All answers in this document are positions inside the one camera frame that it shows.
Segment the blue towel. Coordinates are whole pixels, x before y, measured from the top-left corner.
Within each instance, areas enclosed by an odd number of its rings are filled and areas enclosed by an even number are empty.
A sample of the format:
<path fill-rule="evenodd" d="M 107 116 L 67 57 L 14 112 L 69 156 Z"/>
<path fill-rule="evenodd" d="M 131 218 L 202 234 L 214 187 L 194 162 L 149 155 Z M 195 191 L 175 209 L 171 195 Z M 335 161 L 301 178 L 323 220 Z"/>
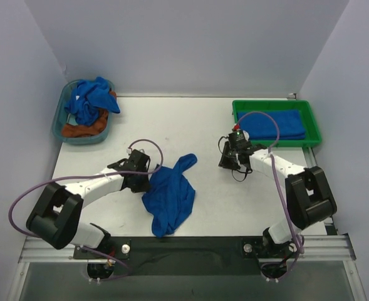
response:
<path fill-rule="evenodd" d="M 306 137 L 306 129 L 298 110 L 251 114 L 241 120 L 240 128 L 249 134 L 251 140 L 275 140 L 277 131 L 272 119 L 279 128 L 280 140 L 302 140 Z"/>
<path fill-rule="evenodd" d="M 195 189 L 183 173 L 196 163 L 196 155 L 187 154 L 180 157 L 174 167 L 161 166 L 151 176 L 151 189 L 142 196 L 142 202 L 153 216 L 151 231 L 157 238 L 174 234 L 191 215 Z"/>

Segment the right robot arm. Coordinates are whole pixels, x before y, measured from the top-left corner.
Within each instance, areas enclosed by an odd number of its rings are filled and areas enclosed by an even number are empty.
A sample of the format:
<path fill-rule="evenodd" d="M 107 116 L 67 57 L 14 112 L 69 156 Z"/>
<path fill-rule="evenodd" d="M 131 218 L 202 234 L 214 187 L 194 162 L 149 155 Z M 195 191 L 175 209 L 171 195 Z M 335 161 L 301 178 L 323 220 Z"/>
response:
<path fill-rule="evenodd" d="M 326 178 L 318 166 L 293 164 L 263 145 L 246 142 L 235 146 L 226 141 L 219 167 L 245 175 L 259 172 L 275 182 L 284 206 L 284 219 L 264 231 L 265 240 L 282 245 L 301 243 L 300 233 L 337 212 L 337 204 Z"/>

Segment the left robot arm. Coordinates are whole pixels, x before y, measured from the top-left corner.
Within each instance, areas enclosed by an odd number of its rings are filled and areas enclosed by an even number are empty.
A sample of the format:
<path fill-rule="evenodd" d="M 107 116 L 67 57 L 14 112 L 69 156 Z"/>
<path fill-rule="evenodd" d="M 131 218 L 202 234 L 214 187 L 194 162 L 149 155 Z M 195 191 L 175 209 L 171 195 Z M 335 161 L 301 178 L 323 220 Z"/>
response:
<path fill-rule="evenodd" d="M 94 179 L 60 185 L 45 185 L 26 222 L 28 230 L 57 250 L 80 245 L 104 249 L 111 235 L 94 223 L 81 220 L 82 209 L 92 202 L 124 189 L 145 193 L 151 185 L 148 178 L 150 157 L 143 150 L 133 150 L 128 158 L 108 165 Z"/>

